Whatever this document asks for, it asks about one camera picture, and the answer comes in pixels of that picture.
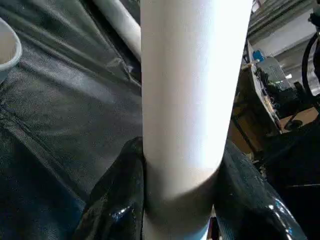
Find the white pipe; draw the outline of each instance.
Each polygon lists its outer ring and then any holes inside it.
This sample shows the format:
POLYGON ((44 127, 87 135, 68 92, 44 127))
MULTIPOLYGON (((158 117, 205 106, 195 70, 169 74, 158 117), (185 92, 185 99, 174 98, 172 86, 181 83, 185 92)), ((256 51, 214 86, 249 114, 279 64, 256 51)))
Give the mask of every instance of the white pipe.
POLYGON ((141 61, 141 28, 120 0, 93 0, 135 57, 141 61))
POLYGON ((146 240, 206 237, 252 0, 141 0, 146 240))

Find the white pvc pipe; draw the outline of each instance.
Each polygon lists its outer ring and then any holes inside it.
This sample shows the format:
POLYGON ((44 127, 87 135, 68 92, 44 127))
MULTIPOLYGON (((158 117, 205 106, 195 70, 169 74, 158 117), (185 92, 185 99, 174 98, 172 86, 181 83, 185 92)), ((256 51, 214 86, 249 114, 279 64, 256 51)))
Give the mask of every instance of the white pvc pipe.
POLYGON ((146 240, 206 237, 252 0, 141 0, 146 240))
POLYGON ((93 0, 135 57, 141 61, 141 28, 120 0, 93 0))

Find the black tube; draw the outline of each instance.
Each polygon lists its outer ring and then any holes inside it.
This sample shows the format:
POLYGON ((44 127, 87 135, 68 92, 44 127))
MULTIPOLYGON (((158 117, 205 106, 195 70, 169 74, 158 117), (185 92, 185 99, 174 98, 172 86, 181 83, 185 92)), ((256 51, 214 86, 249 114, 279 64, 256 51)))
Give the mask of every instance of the black tube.
POLYGON ((315 109, 320 113, 320 107, 318 105, 317 99, 315 96, 313 96, 312 91, 309 86, 309 82, 308 82, 309 56, 310 56, 311 48, 315 44, 317 39, 318 39, 318 34, 315 33, 312 36, 312 38, 310 39, 308 45, 306 46, 306 49, 304 51, 303 58, 302 58, 301 74, 302 74, 302 84, 303 84, 305 93, 307 95, 307 98, 310 100, 310 102, 315 107, 315 109))

